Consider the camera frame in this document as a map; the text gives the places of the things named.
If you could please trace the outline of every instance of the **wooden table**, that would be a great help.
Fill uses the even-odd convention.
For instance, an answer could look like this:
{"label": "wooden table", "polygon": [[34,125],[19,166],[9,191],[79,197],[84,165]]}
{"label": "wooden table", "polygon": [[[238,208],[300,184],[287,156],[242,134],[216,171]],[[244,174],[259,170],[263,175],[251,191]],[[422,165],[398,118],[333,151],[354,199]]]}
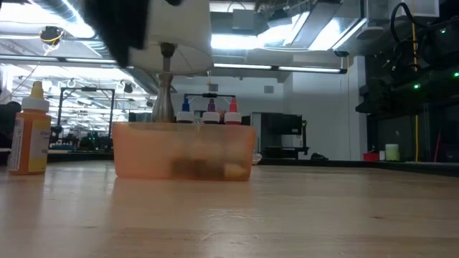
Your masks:
{"label": "wooden table", "polygon": [[249,182],[116,178],[111,162],[0,168],[0,257],[459,257],[459,179],[254,167]]}

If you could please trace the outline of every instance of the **bottle cap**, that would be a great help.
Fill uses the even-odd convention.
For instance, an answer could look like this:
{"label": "bottle cap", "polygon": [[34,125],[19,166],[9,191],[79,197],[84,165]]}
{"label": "bottle cap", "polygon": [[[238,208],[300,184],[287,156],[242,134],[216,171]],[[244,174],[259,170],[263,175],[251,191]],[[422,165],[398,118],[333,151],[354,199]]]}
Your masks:
{"label": "bottle cap", "polygon": [[229,111],[231,113],[236,113],[237,112],[237,103],[236,103],[236,98],[231,99],[231,103],[229,104]]}
{"label": "bottle cap", "polygon": [[181,111],[189,112],[189,103],[187,97],[184,97],[184,103],[181,105]]}
{"label": "bottle cap", "polygon": [[34,82],[30,96],[22,99],[22,109],[49,111],[49,102],[43,98],[42,82]]}
{"label": "bottle cap", "polygon": [[209,104],[207,105],[207,112],[215,112],[214,99],[209,100]]}

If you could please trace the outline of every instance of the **orange plastic container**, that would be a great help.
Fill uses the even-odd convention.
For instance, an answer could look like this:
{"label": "orange plastic container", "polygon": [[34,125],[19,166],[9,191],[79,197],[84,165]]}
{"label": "orange plastic container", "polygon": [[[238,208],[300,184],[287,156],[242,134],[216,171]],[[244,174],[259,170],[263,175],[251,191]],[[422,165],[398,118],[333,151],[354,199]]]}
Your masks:
{"label": "orange plastic container", "polygon": [[254,139],[244,125],[113,123],[115,170],[123,178],[246,181]]}

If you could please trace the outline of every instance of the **wall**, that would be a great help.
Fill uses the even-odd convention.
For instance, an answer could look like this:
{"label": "wall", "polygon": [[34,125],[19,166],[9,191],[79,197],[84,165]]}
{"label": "wall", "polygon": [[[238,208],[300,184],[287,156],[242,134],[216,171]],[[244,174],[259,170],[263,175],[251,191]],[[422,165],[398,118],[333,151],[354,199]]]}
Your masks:
{"label": "wall", "polygon": [[356,57],[347,75],[295,72],[285,81],[283,109],[308,121],[309,154],[320,153],[331,160],[361,160],[366,152],[366,117],[355,107],[361,101],[359,86],[365,83],[364,72],[364,58]]}
{"label": "wall", "polygon": [[[205,77],[177,77],[172,81],[172,85],[177,90],[171,96],[174,110],[181,108],[185,93],[206,93],[209,92],[207,86],[208,79]],[[217,94],[236,95],[237,106],[242,115],[249,115],[253,112],[281,113],[283,111],[283,85],[273,78],[239,78],[234,77],[213,77],[212,83],[219,85]],[[265,85],[274,86],[273,94],[265,94]],[[208,99],[203,97],[190,97],[192,100],[190,107],[192,110],[206,110]],[[223,98],[215,100],[217,108],[229,109],[229,104]]]}

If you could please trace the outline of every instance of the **black cable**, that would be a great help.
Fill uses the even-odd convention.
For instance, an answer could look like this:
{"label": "black cable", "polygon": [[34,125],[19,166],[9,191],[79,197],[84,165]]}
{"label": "black cable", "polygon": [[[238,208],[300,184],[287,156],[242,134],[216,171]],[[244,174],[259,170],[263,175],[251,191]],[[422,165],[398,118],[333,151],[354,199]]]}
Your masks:
{"label": "black cable", "polygon": [[410,8],[408,8],[408,5],[406,3],[400,3],[394,7],[392,15],[390,16],[390,32],[392,33],[392,36],[394,37],[396,43],[400,43],[400,38],[397,36],[397,32],[395,31],[395,17],[397,16],[397,11],[400,7],[404,9],[404,12],[408,16],[408,19],[410,19],[410,21],[413,24],[421,28],[427,28],[427,26],[420,24],[415,20],[415,18],[411,14]]}

